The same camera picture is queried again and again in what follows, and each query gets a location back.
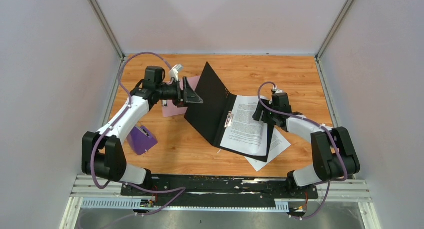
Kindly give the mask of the red folder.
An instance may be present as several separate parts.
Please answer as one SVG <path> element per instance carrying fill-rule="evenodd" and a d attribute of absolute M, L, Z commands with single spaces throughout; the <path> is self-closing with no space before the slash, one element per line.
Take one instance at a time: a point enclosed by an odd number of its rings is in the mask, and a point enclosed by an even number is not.
<path fill-rule="evenodd" d="M 268 126 L 264 126 L 267 132 L 265 156 L 245 155 L 220 146 L 225 128 L 231 124 L 238 95 L 228 90 L 209 63 L 204 66 L 195 93 L 203 99 L 203 104 L 190 105 L 184 118 L 211 146 L 261 162 L 268 160 L 272 141 Z"/>

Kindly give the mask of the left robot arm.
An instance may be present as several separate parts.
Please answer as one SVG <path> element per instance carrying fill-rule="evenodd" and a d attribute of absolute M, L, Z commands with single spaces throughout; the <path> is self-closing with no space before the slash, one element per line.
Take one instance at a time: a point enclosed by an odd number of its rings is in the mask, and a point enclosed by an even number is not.
<path fill-rule="evenodd" d="M 170 100 L 178 108 L 204 101 L 190 86 L 187 77 L 179 80 L 182 65 L 170 71 L 170 83 L 166 83 L 165 70 L 159 66 L 148 66 L 144 78 L 133 90 L 119 112 L 96 132 L 86 132 L 82 137 L 82 172 L 112 182 L 134 184 L 140 195 L 149 195 L 153 190 L 151 171 L 127 162 L 123 144 L 139 120 L 148 114 L 160 100 Z"/>

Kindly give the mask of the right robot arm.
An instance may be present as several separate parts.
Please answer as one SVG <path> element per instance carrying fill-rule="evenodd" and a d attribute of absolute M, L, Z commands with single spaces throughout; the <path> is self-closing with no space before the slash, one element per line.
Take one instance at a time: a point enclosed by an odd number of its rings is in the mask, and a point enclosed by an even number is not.
<path fill-rule="evenodd" d="M 279 127 L 311 145 L 312 164 L 287 175 L 285 190 L 290 197 L 298 198 L 307 186 L 346 180 L 360 172 L 360 161 L 349 131 L 342 126 L 319 124 L 300 112 L 293 112 L 287 93 L 274 93 L 271 100 L 260 99 L 252 118 L 267 124 L 270 135 Z"/>

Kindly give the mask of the printed paper sheet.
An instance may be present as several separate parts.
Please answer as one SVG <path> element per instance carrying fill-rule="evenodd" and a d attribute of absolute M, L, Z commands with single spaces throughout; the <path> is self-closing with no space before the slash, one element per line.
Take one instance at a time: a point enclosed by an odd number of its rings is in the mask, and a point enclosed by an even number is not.
<path fill-rule="evenodd" d="M 290 146 L 291 143 L 276 128 L 274 128 L 267 161 L 262 162 L 249 157 L 245 157 L 245 159 L 251 164 L 256 172 L 259 172 Z"/>
<path fill-rule="evenodd" d="M 246 156 L 262 157 L 267 154 L 267 129 L 263 122 L 255 121 L 253 114 L 259 99 L 240 96 L 231 110 L 231 123 L 225 128 L 220 146 Z"/>

